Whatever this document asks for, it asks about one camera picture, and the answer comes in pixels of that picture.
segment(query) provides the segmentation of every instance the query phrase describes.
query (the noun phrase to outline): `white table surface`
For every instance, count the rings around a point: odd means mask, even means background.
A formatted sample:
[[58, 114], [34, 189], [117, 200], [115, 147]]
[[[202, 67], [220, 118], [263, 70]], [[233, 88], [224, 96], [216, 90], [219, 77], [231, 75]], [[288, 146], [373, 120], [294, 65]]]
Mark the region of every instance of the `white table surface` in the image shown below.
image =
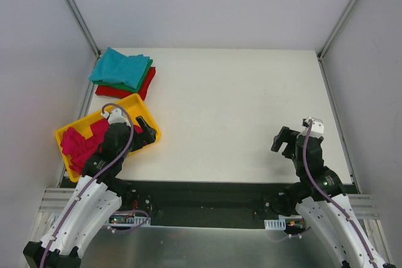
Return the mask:
[[[349, 170], [314, 51], [115, 48], [150, 56], [145, 104], [162, 137], [126, 158], [126, 180], [292, 183], [293, 163], [270, 151], [282, 126], [323, 120], [323, 157], [344, 183]], [[94, 95], [89, 113], [115, 101]]]

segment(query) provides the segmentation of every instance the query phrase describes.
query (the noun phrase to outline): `stack of folded cloths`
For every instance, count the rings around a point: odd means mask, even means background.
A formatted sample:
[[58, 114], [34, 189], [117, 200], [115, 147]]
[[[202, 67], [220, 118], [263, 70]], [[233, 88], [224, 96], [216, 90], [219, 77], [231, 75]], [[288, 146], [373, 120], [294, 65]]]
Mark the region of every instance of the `stack of folded cloths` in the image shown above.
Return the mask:
[[100, 58], [89, 80], [98, 85], [97, 95], [123, 98], [139, 94], [144, 100], [156, 73], [148, 56], [125, 56], [108, 48]]

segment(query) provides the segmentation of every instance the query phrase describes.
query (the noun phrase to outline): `red cloth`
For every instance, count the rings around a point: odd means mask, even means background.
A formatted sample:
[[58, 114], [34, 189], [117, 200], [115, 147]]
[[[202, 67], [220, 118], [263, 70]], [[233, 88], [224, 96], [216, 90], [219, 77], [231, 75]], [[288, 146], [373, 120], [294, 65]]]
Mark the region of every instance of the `red cloth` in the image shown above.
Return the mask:
[[[156, 68], [150, 67], [148, 70], [148, 73], [145, 76], [144, 82], [138, 91], [138, 94], [142, 98], [142, 100], [145, 100], [146, 94], [148, 92], [148, 87], [149, 87], [153, 77], [155, 76], [155, 74], [156, 74]], [[123, 98], [128, 97], [129, 95], [133, 94], [131, 91], [118, 89], [118, 88], [114, 88], [114, 87], [110, 87], [110, 86], [102, 86], [102, 85], [98, 85], [95, 93], [97, 95], [105, 95], [107, 97], [117, 97], [119, 99], [123, 99]]]
[[148, 87], [149, 87], [149, 85], [150, 85], [150, 83], [151, 83], [153, 77], [155, 76], [155, 74], [156, 74], [156, 68], [155, 68], [155, 67], [151, 67], [151, 68], [148, 70], [148, 73], [147, 73], [146, 76], [145, 76], [143, 85], [141, 86], [141, 88], [140, 88], [139, 91], [138, 91], [139, 97], [141, 97], [142, 100], [145, 100], [146, 94], [147, 94], [147, 92], [148, 92]]
[[[90, 125], [90, 130], [93, 135], [88, 139], [85, 139], [85, 137], [79, 134], [73, 127], [69, 127], [63, 133], [60, 146], [63, 149], [64, 155], [71, 155], [70, 169], [77, 172], [79, 175], [82, 174], [85, 162], [96, 152], [98, 145], [103, 142], [108, 127], [109, 122], [107, 119], [101, 119], [93, 123]], [[143, 131], [142, 128], [137, 125], [134, 125], [134, 130], [137, 133]]]

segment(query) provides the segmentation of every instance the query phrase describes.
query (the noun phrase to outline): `yellow tray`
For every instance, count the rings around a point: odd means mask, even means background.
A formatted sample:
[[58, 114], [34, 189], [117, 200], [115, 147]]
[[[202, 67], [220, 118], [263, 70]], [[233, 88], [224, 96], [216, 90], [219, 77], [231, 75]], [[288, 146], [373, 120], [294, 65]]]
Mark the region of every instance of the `yellow tray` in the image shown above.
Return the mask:
[[[148, 123], [148, 125], [156, 130], [156, 141], [159, 140], [159, 138], [161, 137], [161, 131], [159, 130], [158, 125], [152, 118], [152, 115], [150, 114], [150, 112], [146, 108], [143, 100], [141, 99], [141, 97], [139, 97], [138, 94], [129, 95], [128, 97], [125, 97], [124, 99], [116, 102], [116, 104], [122, 106], [123, 108], [125, 108], [127, 110], [128, 114], [130, 115], [131, 119], [133, 120], [133, 123], [136, 124], [137, 126], [138, 126], [138, 123], [136, 122], [136, 117], [141, 115], [144, 118], [144, 120]], [[106, 107], [106, 111], [110, 112], [111, 109], [112, 109], [112, 106]], [[73, 127], [75, 130], [77, 130], [78, 133], [83, 135], [86, 139], [90, 138], [92, 136], [92, 131], [90, 130], [90, 125], [92, 125], [93, 123], [95, 123], [95, 122], [99, 121], [101, 118], [103, 118], [100, 114], [101, 114], [101, 110], [98, 110], [97, 112], [87, 115], [75, 122], [72, 122], [71, 124], [68, 124], [68, 125], [56, 130], [55, 135], [56, 135], [57, 144], [58, 144], [58, 147], [62, 154], [68, 175], [69, 175], [71, 181], [73, 181], [73, 182], [78, 182], [78, 180], [80, 179], [80, 175], [77, 172], [70, 169], [71, 156], [70, 155], [66, 156], [62, 152], [63, 149], [62, 149], [62, 147], [60, 147], [60, 143], [63, 139], [63, 133], [69, 127]]]

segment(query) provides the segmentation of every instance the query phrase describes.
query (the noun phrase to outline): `gray metal floor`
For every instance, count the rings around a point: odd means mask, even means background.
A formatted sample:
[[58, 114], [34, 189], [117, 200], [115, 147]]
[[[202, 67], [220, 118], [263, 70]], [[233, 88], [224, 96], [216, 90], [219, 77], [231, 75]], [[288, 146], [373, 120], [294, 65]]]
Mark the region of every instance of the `gray metal floor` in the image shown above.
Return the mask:
[[335, 268], [313, 232], [302, 239], [270, 241], [283, 232], [143, 227], [113, 235], [101, 230], [81, 268]]

